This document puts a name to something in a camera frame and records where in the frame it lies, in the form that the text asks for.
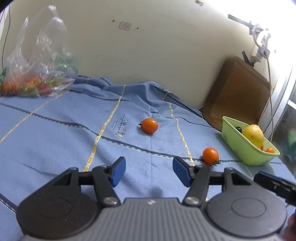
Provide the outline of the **brown seat cushion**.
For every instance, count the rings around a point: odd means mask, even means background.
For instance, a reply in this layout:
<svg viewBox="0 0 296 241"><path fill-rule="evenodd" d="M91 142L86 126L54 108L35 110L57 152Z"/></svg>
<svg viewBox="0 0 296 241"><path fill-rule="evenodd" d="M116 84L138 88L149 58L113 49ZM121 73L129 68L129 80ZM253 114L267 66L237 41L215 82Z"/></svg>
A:
<svg viewBox="0 0 296 241"><path fill-rule="evenodd" d="M269 93L267 79L240 58L232 56L224 62L201 112L208 124L219 131L223 116L249 125L258 124Z"/></svg>

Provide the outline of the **white power strip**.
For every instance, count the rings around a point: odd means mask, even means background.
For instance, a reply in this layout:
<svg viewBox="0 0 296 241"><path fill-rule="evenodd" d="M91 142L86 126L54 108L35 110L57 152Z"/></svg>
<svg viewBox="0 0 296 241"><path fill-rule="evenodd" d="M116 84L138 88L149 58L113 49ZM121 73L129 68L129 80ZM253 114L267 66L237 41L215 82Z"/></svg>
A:
<svg viewBox="0 0 296 241"><path fill-rule="evenodd" d="M252 23L249 26L249 34L255 43L255 48L250 56L250 64L254 66L255 63L261 63L262 59L269 58L268 41L271 34L268 29L264 29L259 25L253 25Z"/></svg>

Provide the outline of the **yellow lemon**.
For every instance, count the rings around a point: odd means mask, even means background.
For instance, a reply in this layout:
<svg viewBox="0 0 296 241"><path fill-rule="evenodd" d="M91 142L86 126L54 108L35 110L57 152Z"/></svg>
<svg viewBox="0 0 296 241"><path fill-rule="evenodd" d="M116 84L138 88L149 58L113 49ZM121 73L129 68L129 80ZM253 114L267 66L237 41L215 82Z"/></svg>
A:
<svg viewBox="0 0 296 241"><path fill-rule="evenodd" d="M264 134L258 125L249 125L243 129L242 134L246 137L255 147L261 148L264 143Z"/></svg>

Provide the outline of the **orange tomato front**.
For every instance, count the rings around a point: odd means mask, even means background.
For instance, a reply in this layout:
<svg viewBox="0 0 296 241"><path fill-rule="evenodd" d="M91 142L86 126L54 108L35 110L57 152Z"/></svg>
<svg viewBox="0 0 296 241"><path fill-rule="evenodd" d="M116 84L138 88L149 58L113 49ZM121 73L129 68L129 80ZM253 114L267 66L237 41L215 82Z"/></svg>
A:
<svg viewBox="0 0 296 241"><path fill-rule="evenodd" d="M220 163L219 154L214 148L204 149L202 159L207 165L217 165Z"/></svg>

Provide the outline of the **clear plastic fruit bag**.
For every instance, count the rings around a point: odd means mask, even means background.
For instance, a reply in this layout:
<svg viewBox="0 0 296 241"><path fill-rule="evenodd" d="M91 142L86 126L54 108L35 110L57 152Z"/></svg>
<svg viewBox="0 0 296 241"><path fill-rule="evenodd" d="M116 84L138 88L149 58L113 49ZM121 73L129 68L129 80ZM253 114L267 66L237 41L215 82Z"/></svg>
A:
<svg viewBox="0 0 296 241"><path fill-rule="evenodd" d="M49 5L26 18L1 73L1 95L55 96L69 90L78 73L69 35L57 8Z"/></svg>

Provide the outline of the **orange tomato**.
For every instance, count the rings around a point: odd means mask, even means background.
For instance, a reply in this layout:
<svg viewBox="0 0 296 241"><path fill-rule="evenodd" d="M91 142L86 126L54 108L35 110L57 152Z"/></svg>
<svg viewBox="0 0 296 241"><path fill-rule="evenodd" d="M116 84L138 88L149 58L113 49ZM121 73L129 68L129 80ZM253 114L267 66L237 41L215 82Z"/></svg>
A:
<svg viewBox="0 0 296 241"><path fill-rule="evenodd" d="M265 151L266 151L267 153L275 153L274 148L267 148Z"/></svg>
<svg viewBox="0 0 296 241"><path fill-rule="evenodd" d="M145 133L148 134L155 133L159 128L158 122L153 118L144 119L140 122L139 126Z"/></svg>
<svg viewBox="0 0 296 241"><path fill-rule="evenodd" d="M202 159L207 165L217 165L220 163L219 154L214 148L204 149Z"/></svg>

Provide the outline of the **window frame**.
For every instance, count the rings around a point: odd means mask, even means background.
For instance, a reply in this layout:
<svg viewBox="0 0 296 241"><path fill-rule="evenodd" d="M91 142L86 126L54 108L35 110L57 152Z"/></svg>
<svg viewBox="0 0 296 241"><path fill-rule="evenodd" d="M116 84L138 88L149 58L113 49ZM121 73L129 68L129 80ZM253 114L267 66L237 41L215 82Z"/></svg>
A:
<svg viewBox="0 0 296 241"><path fill-rule="evenodd" d="M295 68L290 72L289 77L284 81L281 89L275 88L271 96L273 105L268 104L262 115L263 132L266 138L270 138L276 126L285 112L290 101L290 96L295 86Z"/></svg>

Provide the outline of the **green plastic basket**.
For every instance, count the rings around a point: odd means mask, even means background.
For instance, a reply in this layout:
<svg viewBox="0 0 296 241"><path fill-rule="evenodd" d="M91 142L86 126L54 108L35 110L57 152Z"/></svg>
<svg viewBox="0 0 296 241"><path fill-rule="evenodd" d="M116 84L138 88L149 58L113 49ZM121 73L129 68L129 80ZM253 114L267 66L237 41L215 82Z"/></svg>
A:
<svg viewBox="0 0 296 241"><path fill-rule="evenodd" d="M236 129L238 126L245 129L249 125L227 116L222 117L221 137L245 165L263 165L280 155L280 151L267 138L264 138L263 147L272 148L274 153L256 147Z"/></svg>

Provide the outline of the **blue patterned blanket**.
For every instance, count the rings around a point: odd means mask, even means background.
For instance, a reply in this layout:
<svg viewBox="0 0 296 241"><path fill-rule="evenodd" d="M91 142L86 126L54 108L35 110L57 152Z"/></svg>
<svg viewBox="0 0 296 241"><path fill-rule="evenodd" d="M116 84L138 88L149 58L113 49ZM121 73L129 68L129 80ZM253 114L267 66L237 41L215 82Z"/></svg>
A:
<svg viewBox="0 0 296 241"><path fill-rule="evenodd" d="M153 134L139 126L153 118ZM115 191L127 197L177 197L187 192L173 172L174 156L201 164L207 147L218 151L216 171L232 167L253 177L260 170L294 181L275 158L246 166L202 114L153 82L114 85L108 79L76 78L60 96L1 98L1 240L20 240L20 202L70 167L110 165L125 157Z"/></svg>

